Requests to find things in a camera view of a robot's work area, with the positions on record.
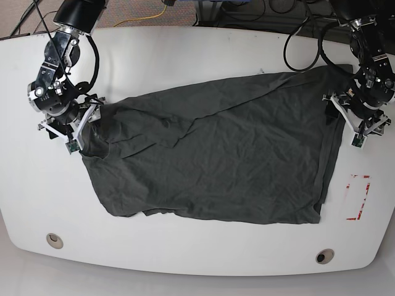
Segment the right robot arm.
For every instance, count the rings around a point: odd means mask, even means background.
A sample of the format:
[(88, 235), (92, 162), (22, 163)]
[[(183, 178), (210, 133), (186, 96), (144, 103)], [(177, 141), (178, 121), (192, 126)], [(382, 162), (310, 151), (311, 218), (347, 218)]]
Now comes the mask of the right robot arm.
[[(107, 1), (63, 1), (54, 17), (59, 26), (49, 35), (36, 80), (28, 85), (28, 101), (37, 112), (42, 112), (51, 123), (46, 128), (52, 138), (66, 136), (72, 140), (72, 123), (81, 118), (79, 96), (97, 105), (97, 97), (89, 96), (99, 72), (99, 53), (91, 34), (100, 19)], [(86, 36), (95, 57), (94, 73), (90, 82), (73, 84), (69, 70), (80, 58), (79, 38)]]

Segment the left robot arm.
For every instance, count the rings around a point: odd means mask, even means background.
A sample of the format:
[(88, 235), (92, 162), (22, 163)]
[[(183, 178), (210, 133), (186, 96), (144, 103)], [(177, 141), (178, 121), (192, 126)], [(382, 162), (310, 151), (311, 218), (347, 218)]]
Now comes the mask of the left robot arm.
[[(385, 40), (394, 38), (394, 1), (330, 1), (336, 20), (319, 28), (317, 16), (303, 2), (307, 18), (290, 36), (311, 23), (317, 32), (316, 58), (335, 70), (347, 88), (324, 96), (328, 117), (341, 114), (358, 140), (370, 134), (382, 135), (391, 120), (381, 107), (394, 102), (394, 71), (385, 49)], [(323, 49), (323, 39), (333, 28), (347, 26), (351, 31), (350, 49), (359, 61), (356, 73), (347, 72), (332, 62)]]

